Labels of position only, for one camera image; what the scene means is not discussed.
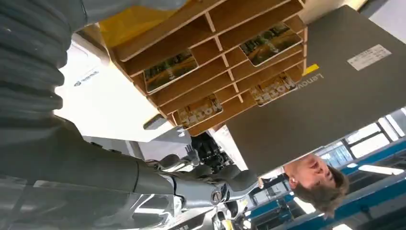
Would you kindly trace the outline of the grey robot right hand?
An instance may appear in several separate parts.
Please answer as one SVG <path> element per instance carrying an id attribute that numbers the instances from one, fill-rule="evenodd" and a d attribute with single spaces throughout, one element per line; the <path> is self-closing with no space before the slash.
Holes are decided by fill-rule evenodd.
<path id="1" fill-rule="evenodd" d="M 183 210 L 235 201 L 257 184 L 229 166 L 164 172 L 86 142 L 65 119 L 0 120 L 3 230 L 158 230 Z"/>

